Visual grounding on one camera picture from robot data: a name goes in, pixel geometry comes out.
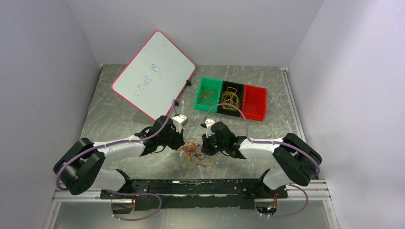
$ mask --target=metal table surface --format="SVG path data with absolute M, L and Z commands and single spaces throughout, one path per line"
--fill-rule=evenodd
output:
M 88 110 L 82 137 L 88 137 L 92 141 L 115 140 L 128 137 L 153 124 L 151 119 L 110 89 L 111 83 L 124 67 L 125 64 L 104 65 Z M 206 112 L 194 109 L 194 98 L 201 77 L 267 88 L 267 112 L 264 121 L 249 120 L 249 133 L 253 138 L 278 138 L 287 133 L 295 133 L 305 140 L 285 72 L 276 67 L 218 65 L 197 66 L 191 78 L 192 86 L 186 87 L 178 99 L 178 113 L 184 112 L 189 118 L 184 132 L 186 138 L 201 139 L 205 132 L 200 123 Z M 164 92 L 157 92 L 156 96 L 164 96 Z M 236 135 L 245 135 L 242 118 L 222 114 L 210 114 L 209 117 L 223 121 Z M 108 166 L 110 169 L 122 169 L 131 178 L 200 179 L 257 178 L 267 168 L 276 164 L 275 160 L 241 160 L 221 154 L 215 155 L 215 163 L 209 167 L 186 165 L 185 161 L 186 158 L 181 157 L 179 151 L 166 149 L 155 155 L 126 158 Z M 78 196 L 57 190 L 44 229 L 337 229 L 338 224 L 325 180 L 314 180 L 304 189 L 309 195 L 308 207 L 300 214 L 286 219 L 260 218 L 255 214 L 255 210 L 239 208 L 185 208 L 161 209 L 154 217 L 137 222 L 123 222 L 110 217 L 111 200 L 99 199 L 100 190 L 89 190 Z M 277 215 L 292 213 L 305 203 L 302 192 L 292 187 L 287 187 L 287 190 L 289 198 L 280 200 Z M 138 218 L 150 213 L 151 211 L 135 211 L 122 217 Z
M 139 132 L 153 121 L 133 105 L 111 90 L 111 84 L 125 64 L 106 64 L 98 80 L 91 101 L 82 137 L 91 141 L 111 141 L 128 137 Z M 177 107 L 189 119 L 184 130 L 185 138 L 201 140 L 205 129 L 200 126 L 205 111 L 194 109 L 195 95 L 201 77 L 222 79 L 267 88 L 267 112 L 263 122 L 249 120 L 249 133 L 253 138 L 269 139 L 283 137 L 287 133 L 298 134 L 291 101 L 286 90 L 285 80 L 279 68 L 256 66 L 200 65 L 191 77 L 192 86 L 181 93 Z M 156 96 L 165 96 L 164 91 Z M 210 114 L 210 118 L 223 121 L 235 133 L 245 135 L 242 118 L 223 114 Z M 215 155 L 215 163 L 210 167 L 186 164 L 187 157 L 168 147 L 161 153 L 143 157 L 126 158 L 107 165 L 109 169 L 119 168 L 131 178 L 254 178 L 268 168 L 273 168 L 275 160 L 233 159 L 222 154 Z

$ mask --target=cable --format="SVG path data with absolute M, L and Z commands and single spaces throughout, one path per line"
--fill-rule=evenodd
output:
M 308 198 L 308 194 L 305 192 L 305 190 L 303 190 L 301 187 L 296 186 L 296 185 L 293 185 L 293 184 L 289 184 L 288 186 L 296 187 L 297 189 L 301 190 L 302 193 L 304 193 L 304 195 L 305 195 L 305 204 L 304 204 L 304 206 L 303 206 L 302 208 L 300 208 L 298 211 L 293 212 L 293 213 L 290 213 L 290 214 L 287 214 L 287 215 L 283 215 L 283 216 L 270 216 L 270 215 L 267 215 L 267 217 L 269 217 L 269 218 L 275 218 L 275 219 L 287 218 L 287 217 L 291 217 L 291 216 L 294 216 L 294 215 L 296 215 L 296 214 L 301 213 L 301 212 L 307 207 L 307 205 L 308 205 L 308 203 L 309 203 L 309 198 Z
M 319 164 L 318 164 L 310 155 L 308 155 L 307 153 L 305 153 L 305 152 L 304 152 L 303 150 L 301 150 L 300 148 L 297 148 L 297 147 L 295 147 L 295 146 L 293 146 L 293 145 L 290 145 L 290 144 L 288 144 L 288 143 L 285 143 L 285 142 L 277 142 L 277 141 L 275 141 L 275 142 L 272 142 L 272 141 L 257 141 L 257 140 L 251 139 L 250 136 L 249 136 L 249 123 L 247 122 L 245 115 L 243 114 L 243 112 L 242 112 L 238 107 L 236 107 L 236 106 L 234 106 L 234 105 L 232 105 L 232 104 L 216 104 L 216 105 L 212 106 L 212 107 L 208 110 L 207 114 L 205 115 L 204 120 L 203 120 L 202 123 L 205 123 L 205 120 L 207 120 L 208 114 L 209 114 L 214 108 L 216 108 L 217 106 L 222 106 L 222 105 L 232 106 L 232 107 L 235 108 L 237 111 L 239 111 L 239 113 L 242 115 L 243 119 L 245 120 L 245 124 L 246 124 L 246 138 L 247 138 L 247 140 L 248 140 L 249 142 L 251 142 L 251 143 L 260 143 L 260 144 L 280 144 L 280 145 L 284 145 L 284 146 L 290 147 L 291 149 L 296 150 L 297 152 L 301 153 L 303 156 L 305 156 L 306 158 L 308 158 L 308 160 L 310 160 L 310 161 L 314 164 L 314 166 L 316 167 L 315 175 L 318 175 L 318 174 L 319 174 L 319 172 L 320 172 Z
M 173 112 L 175 106 L 176 106 L 175 100 L 173 99 L 173 103 L 171 104 L 171 108 L 170 108 L 170 110 L 169 110 L 169 113 L 168 113 L 168 115 L 167 115 L 167 118 L 166 118 L 166 120 L 164 121 L 163 125 L 160 127 L 160 129 L 157 130 L 156 133 L 152 134 L 152 135 L 149 136 L 149 137 L 145 137 L 145 138 L 143 138 L 143 139 L 134 139 L 134 140 L 131 140 L 131 142 L 146 141 L 146 140 L 149 140 L 149 139 L 155 137 L 156 135 L 158 135 L 158 134 L 163 130 L 163 128 L 166 126 L 167 122 L 169 121 L 170 115 L 171 115 L 171 113 Z M 62 168 L 58 171 L 58 174 L 56 175 L 56 186 L 57 186 L 58 189 L 60 189 L 60 190 L 64 190 L 64 191 L 67 190 L 67 188 L 62 187 L 62 186 L 59 184 L 59 180 L 60 180 L 60 178 L 61 178 L 61 174 L 64 172 L 64 170 L 65 170 L 71 163 L 73 163 L 73 162 L 76 161 L 77 159 L 81 158 L 83 155 L 85 155 L 85 154 L 87 154 L 87 153 L 89 153 L 89 152 L 91 152 L 91 151 L 93 151 L 93 150 L 95 150 L 95 149 L 99 149 L 99 148 L 102 148 L 102 147 L 108 147 L 108 146 L 114 146 L 114 145 L 118 145 L 118 144 L 121 144 L 121 143 L 128 143 L 128 142 L 129 142 L 129 139 L 117 140 L 117 141 L 113 141 L 113 142 L 110 142 L 110 143 L 106 143 L 105 145 L 98 145 L 98 146 L 91 147 L 91 148 L 89 148 L 89 149 L 87 149 L 87 150 L 81 152 L 80 154 L 76 155 L 75 157 L 73 157 L 72 159 L 70 159 L 68 162 L 66 162 L 66 163 L 62 166 Z
M 237 91 L 238 90 L 233 87 L 227 87 L 226 91 L 224 91 L 222 93 L 221 103 L 232 104 L 232 105 L 236 106 L 237 108 L 239 108 L 239 97 L 236 95 Z M 221 107 L 225 110 L 236 111 L 236 109 L 234 107 L 229 106 L 229 105 L 222 105 Z
M 120 195 L 120 196 L 153 196 L 153 197 L 156 197 L 159 200 L 159 206 L 156 209 L 156 211 L 150 213 L 147 216 L 137 218 L 137 219 L 127 219 L 127 218 L 122 218 L 122 217 L 116 216 L 114 214 L 114 211 L 113 211 L 113 205 L 111 205 L 111 214 L 112 214 L 111 216 L 118 219 L 118 220 L 122 220 L 122 221 L 139 221 L 139 220 L 147 219 L 147 218 L 150 218 L 150 217 L 156 215 L 156 213 L 158 213 L 159 210 L 162 207 L 162 198 L 160 198 L 159 195 L 154 194 L 154 193 L 149 193 L 149 192 L 145 192 L 145 193 L 122 193 L 122 192 L 115 192 L 115 191 L 112 191 L 112 190 L 106 190 L 106 191 L 111 192 L 112 194 Z

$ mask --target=black metal base plate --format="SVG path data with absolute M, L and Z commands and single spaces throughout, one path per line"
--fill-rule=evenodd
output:
M 255 209 L 257 198 L 272 199 L 274 193 L 278 198 L 287 198 L 285 186 L 277 190 L 268 189 L 257 179 L 200 179 L 200 180 L 164 180 L 134 179 L 136 193 L 155 193 L 162 198 L 161 208 L 225 208 Z M 101 199 L 127 198 L 118 197 L 102 190 Z M 156 209 L 159 200 L 151 196 L 136 197 L 135 210 Z

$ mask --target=gray marble surface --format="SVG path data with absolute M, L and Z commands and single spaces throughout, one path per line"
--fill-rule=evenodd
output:
M 139 132 L 153 121 L 111 90 L 111 84 L 124 69 L 125 64 L 104 65 L 90 104 L 82 137 L 92 141 L 111 141 Z M 297 134 L 290 101 L 284 86 L 283 76 L 276 67 L 200 65 L 191 77 L 192 86 L 186 87 L 178 101 L 178 113 L 184 111 L 189 118 L 185 127 L 186 138 L 201 139 L 205 129 L 200 127 L 205 111 L 194 109 L 195 95 L 201 77 L 222 79 L 235 83 L 267 88 L 267 112 L 263 122 L 249 120 L 250 136 L 257 139 L 283 137 L 287 133 Z M 223 121 L 235 135 L 245 135 L 242 118 L 223 114 L 210 114 L 210 118 Z M 165 149 L 163 152 L 143 157 L 126 158 L 108 165 L 109 169 L 120 168 L 131 178 L 258 178 L 275 160 L 233 159 L 215 155 L 210 167 L 185 164 L 185 156 L 179 151 Z

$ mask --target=purple cable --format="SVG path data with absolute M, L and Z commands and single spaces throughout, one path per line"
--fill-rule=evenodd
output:
M 111 193 L 116 194 L 116 195 L 120 195 L 120 196 L 154 196 L 159 200 L 159 206 L 156 209 L 156 211 L 150 213 L 147 216 L 137 218 L 137 219 L 128 219 L 128 218 L 122 218 L 122 217 L 116 216 L 114 214 L 114 211 L 113 211 L 113 205 L 111 205 L 111 214 L 112 214 L 111 216 L 118 219 L 118 220 L 122 220 L 122 221 L 139 221 L 139 220 L 147 219 L 147 218 L 150 218 L 150 217 L 156 215 L 159 212 L 160 208 L 162 207 L 162 198 L 160 198 L 159 195 L 154 194 L 154 193 L 149 193 L 149 192 L 145 192 L 145 193 L 122 193 L 122 192 L 115 192 L 115 191 L 112 191 L 112 190 L 106 190 L 106 191 L 111 192 Z
M 231 106 L 231 107 L 235 108 L 237 111 L 239 111 L 239 113 L 242 115 L 243 119 L 245 120 L 245 124 L 246 124 L 246 138 L 247 138 L 247 140 L 248 140 L 249 142 L 251 142 L 251 143 L 262 143 L 262 144 L 280 144 L 280 145 L 284 145 L 284 146 L 290 147 L 291 149 L 296 150 L 297 152 L 301 153 L 303 156 L 305 156 L 306 158 L 308 158 L 308 159 L 315 165 L 315 167 L 316 167 L 315 175 L 318 175 L 318 174 L 319 174 L 319 172 L 320 172 L 319 164 L 318 164 L 310 155 L 308 155 L 307 153 L 305 153 L 305 152 L 302 151 L 301 149 L 299 149 L 299 148 L 297 148 L 297 147 L 295 147 L 295 146 L 293 146 L 293 145 L 290 145 L 290 144 L 288 144 L 288 143 L 284 143 L 284 142 L 256 141 L 256 140 L 251 139 L 250 136 L 249 136 L 249 123 L 247 122 L 245 115 L 243 114 L 243 112 L 242 112 L 239 108 L 237 108 L 236 106 L 234 106 L 234 105 L 232 105 L 232 104 L 217 104 L 217 105 L 212 106 L 211 109 L 209 109 L 208 112 L 207 112 L 207 114 L 205 115 L 204 120 L 203 120 L 203 123 L 205 123 L 205 120 L 207 120 L 208 114 L 209 114 L 214 108 L 216 108 L 217 106 L 222 106 L 222 105 Z
M 167 122 L 169 121 L 170 115 L 171 115 L 171 113 L 173 112 L 174 107 L 175 107 L 175 100 L 173 99 L 173 103 L 171 104 L 171 108 L 170 108 L 170 110 L 169 110 L 169 113 L 168 113 L 168 115 L 167 115 L 167 118 L 166 118 L 165 122 L 163 123 L 163 125 L 160 127 L 160 129 L 159 129 L 156 133 L 152 134 L 152 135 L 149 136 L 149 137 L 145 137 L 145 138 L 143 138 L 143 139 L 139 139 L 139 140 L 134 139 L 134 140 L 131 140 L 131 142 L 146 141 L 146 140 L 149 140 L 149 139 L 155 137 L 156 135 L 158 135 L 158 134 L 162 131 L 162 129 L 164 128 L 164 126 L 167 124 Z M 80 154 L 76 155 L 76 156 L 73 157 L 72 159 L 70 159 L 68 162 L 66 162 L 66 163 L 62 166 L 62 168 L 58 171 L 58 174 L 56 175 L 56 186 L 58 187 L 58 189 L 60 189 L 60 190 L 67 190 L 67 188 L 62 187 L 62 186 L 59 184 L 59 180 L 60 180 L 60 178 L 61 178 L 61 174 L 64 172 L 64 170 L 65 170 L 71 163 L 73 163 L 73 162 L 76 161 L 77 159 L 81 158 L 83 155 L 85 155 L 85 154 L 87 154 L 87 153 L 89 153 L 89 152 L 91 152 L 91 151 L 93 151 L 93 150 L 95 150 L 95 149 L 99 149 L 99 148 L 107 147 L 107 146 L 114 146 L 114 145 L 118 145 L 118 144 L 122 144 L 122 143 L 129 143 L 129 140 L 128 140 L 128 139 L 117 140 L 117 141 L 113 141 L 113 142 L 107 143 L 106 145 L 94 146 L 94 147 L 91 147 L 90 149 L 87 149 L 87 150 L 81 152 Z

